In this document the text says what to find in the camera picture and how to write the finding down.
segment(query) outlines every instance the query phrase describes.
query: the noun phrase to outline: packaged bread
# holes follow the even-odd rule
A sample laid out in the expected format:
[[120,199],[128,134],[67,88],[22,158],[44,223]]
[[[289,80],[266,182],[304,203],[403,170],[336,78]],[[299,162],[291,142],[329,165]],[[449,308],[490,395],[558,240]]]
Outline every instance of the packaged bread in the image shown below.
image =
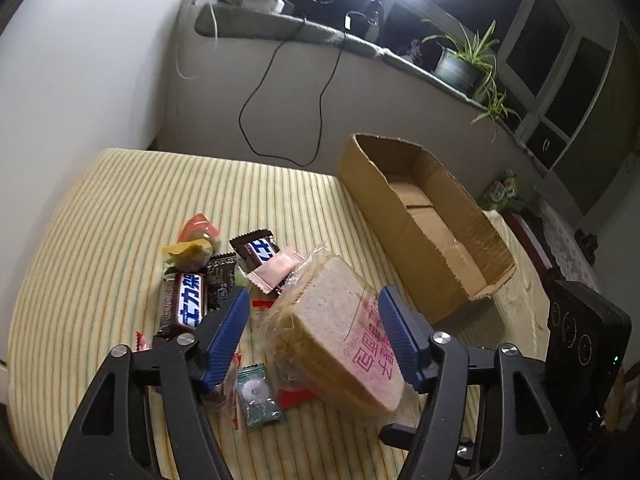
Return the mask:
[[360,417],[392,413],[404,381],[375,291],[339,256],[315,250],[262,325],[265,355],[287,378]]

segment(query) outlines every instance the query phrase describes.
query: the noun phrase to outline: blue gripper pad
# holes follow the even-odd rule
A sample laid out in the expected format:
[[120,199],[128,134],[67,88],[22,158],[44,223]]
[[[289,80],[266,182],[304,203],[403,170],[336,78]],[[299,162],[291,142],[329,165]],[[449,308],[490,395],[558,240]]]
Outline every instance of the blue gripper pad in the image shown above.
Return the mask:
[[409,311],[394,286],[387,285],[380,290],[378,309],[404,382],[414,390],[422,390],[426,380],[423,370],[431,362],[429,336],[433,329],[424,318],[418,325],[414,316],[422,315]]
[[238,348],[240,336],[248,319],[249,293],[243,288],[226,313],[225,319],[216,333],[216,338],[209,348],[207,371],[202,380],[207,392],[225,380],[226,371],[229,369],[236,348]]

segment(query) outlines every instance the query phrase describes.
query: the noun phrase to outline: chocolate bar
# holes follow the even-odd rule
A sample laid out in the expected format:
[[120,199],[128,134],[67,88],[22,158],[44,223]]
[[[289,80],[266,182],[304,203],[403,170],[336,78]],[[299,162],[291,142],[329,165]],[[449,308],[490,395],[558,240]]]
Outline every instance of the chocolate bar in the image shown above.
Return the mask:
[[236,284],[235,253],[212,256],[207,263],[207,310],[217,310],[229,295],[231,287]]
[[206,314],[206,305],[207,288],[202,274],[165,274],[164,312],[157,335],[170,338],[193,332]]
[[264,262],[268,262],[280,251],[276,241],[273,239],[273,233],[268,229],[258,229],[257,231],[237,236],[229,240],[229,243],[234,248],[234,251],[246,262],[248,272],[261,266]]

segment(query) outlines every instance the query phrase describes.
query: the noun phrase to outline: pink candy wrapper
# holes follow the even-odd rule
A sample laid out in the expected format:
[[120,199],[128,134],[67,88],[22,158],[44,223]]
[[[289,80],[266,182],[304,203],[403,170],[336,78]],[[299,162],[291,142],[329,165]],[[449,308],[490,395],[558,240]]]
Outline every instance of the pink candy wrapper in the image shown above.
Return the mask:
[[265,294],[269,294],[305,259],[289,247],[283,247],[273,258],[252,270],[247,277]]

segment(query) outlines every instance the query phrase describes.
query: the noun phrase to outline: black cable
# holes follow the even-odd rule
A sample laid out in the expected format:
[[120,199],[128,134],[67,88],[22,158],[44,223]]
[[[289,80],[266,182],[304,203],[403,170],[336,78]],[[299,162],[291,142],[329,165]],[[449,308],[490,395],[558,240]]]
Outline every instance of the black cable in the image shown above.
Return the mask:
[[332,79],[334,78],[335,71],[338,68],[338,62],[340,61],[340,56],[342,55],[342,51],[344,50],[344,44],[345,44],[345,42],[347,40],[347,33],[346,32],[344,32],[344,36],[342,38],[342,43],[340,44],[340,49],[338,50],[338,56],[335,58],[334,69],[332,70],[331,75],[329,76],[329,79],[325,83],[324,88],[322,88],[322,91],[320,92],[320,97],[318,98],[318,109],[319,109],[319,114],[320,114],[320,128],[318,130],[318,143],[316,144],[316,151],[314,152],[314,156],[308,163],[300,164],[300,163],[296,162],[295,160],[292,160],[291,158],[288,158],[286,156],[268,155],[267,153],[259,153],[259,152],[255,151],[254,147],[251,145],[251,142],[249,142],[249,139],[246,136],[246,133],[244,132],[244,128],[242,127],[242,114],[244,113],[244,109],[247,107],[247,105],[249,104],[251,99],[254,97],[254,95],[257,93],[257,91],[262,86],[262,83],[264,83],[264,80],[266,79],[267,74],[269,73],[269,70],[271,69],[271,65],[273,65],[273,60],[275,59],[276,54],[278,53],[278,51],[281,49],[281,47],[285,43],[287,43],[288,41],[293,40],[295,35],[300,31],[300,29],[302,29],[302,27],[305,24],[306,24],[306,16],[304,17],[304,20],[302,21],[302,23],[300,23],[300,25],[296,28],[296,30],[294,30],[293,33],[288,38],[285,38],[284,40],[282,40],[280,42],[280,44],[276,47],[276,49],[273,51],[273,54],[271,56],[271,60],[269,61],[269,64],[267,65],[267,70],[264,71],[264,75],[262,76],[262,79],[260,79],[260,82],[258,83],[258,86],[254,89],[253,92],[251,92],[251,95],[249,95],[247,100],[242,105],[242,108],[240,110],[240,114],[238,115],[238,126],[240,126],[240,131],[242,132],[242,136],[244,137],[244,140],[246,141],[247,145],[249,146],[249,149],[252,152],[254,152],[255,155],[268,156],[268,157],[271,157],[271,158],[277,158],[279,160],[286,160],[287,162],[290,162],[291,164],[295,164],[299,168],[306,168],[307,166],[310,166],[311,164],[313,164],[316,161],[316,158],[318,158],[318,152],[320,151],[320,142],[322,141],[322,96],[324,95],[324,92],[326,91],[327,87],[329,86],[329,83],[331,83]]

